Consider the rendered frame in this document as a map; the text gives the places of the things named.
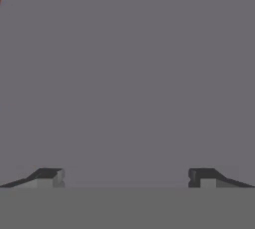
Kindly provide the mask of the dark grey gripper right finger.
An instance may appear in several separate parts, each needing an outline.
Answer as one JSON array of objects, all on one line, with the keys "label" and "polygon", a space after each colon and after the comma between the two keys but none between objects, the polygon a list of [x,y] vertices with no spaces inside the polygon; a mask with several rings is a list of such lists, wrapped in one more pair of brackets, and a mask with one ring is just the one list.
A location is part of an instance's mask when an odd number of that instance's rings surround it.
[{"label": "dark grey gripper right finger", "polygon": [[253,188],[253,185],[228,178],[215,168],[189,168],[189,188]]}]

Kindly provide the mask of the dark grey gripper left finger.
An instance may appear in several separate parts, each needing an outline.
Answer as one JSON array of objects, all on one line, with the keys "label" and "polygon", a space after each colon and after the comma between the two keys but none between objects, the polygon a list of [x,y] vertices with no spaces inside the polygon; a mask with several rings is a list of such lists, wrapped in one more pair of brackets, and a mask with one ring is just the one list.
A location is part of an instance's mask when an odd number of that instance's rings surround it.
[{"label": "dark grey gripper left finger", "polygon": [[0,185],[0,188],[63,188],[64,186],[63,168],[41,167],[25,178]]}]

